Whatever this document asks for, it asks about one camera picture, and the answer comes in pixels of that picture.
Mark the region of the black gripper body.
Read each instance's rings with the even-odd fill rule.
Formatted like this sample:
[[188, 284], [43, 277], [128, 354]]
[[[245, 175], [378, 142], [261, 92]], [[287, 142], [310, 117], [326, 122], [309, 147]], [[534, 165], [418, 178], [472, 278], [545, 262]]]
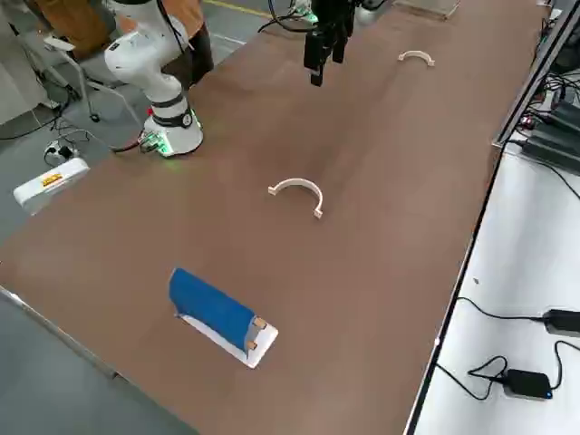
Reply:
[[353, 33], [355, 2], [352, 0], [314, 0], [317, 32], [344, 30]]

